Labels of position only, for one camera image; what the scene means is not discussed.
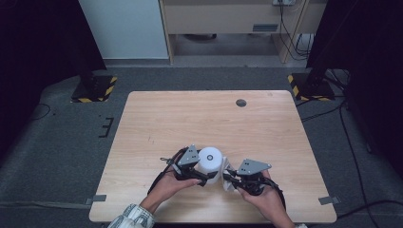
patterned sleeve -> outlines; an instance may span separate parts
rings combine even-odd
[[[151,228],[154,223],[151,213],[139,205],[130,204],[122,215],[109,224],[108,228]]]

hand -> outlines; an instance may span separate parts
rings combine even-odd
[[[261,172],[265,178],[270,179],[267,170]],[[259,196],[251,196],[245,190],[237,188],[243,199],[255,205],[261,214],[270,220],[278,228],[295,227],[295,224],[288,217],[287,212],[282,205],[278,192],[271,186],[265,186],[263,192]]]
[[[177,180],[171,166],[155,185],[154,189],[143,199],[140,206],[151,214],[154,214],[162,202],[170,199],[183,188],[197,185],[200,182],[198,179]]]

electrical outlet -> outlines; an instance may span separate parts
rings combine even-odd
[[[293,6],[296,4],[296,0],[273,0],[273,6]]]

light wood tabletop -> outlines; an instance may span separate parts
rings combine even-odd
[[[242,99],[246,106],[238,106]],[[267,162],[293,222],[336,220],[292,95],[283,90],[135,91],[128,96],[89,218],[108,222],[129,203],[140,203],[179,149],[218,148],[238,169],[244,159]],[[164,202],[157,222],[267,222],[221,180],[184,189]]]

black curtain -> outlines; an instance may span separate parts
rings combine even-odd
[[[345,94],[372,152],[403,177],[403,1],[329,0],[307,67],[351,73]]]
[[[0,161],[42,90],[79,75],[77,59],[106,69],[78,0],[0,0]]]

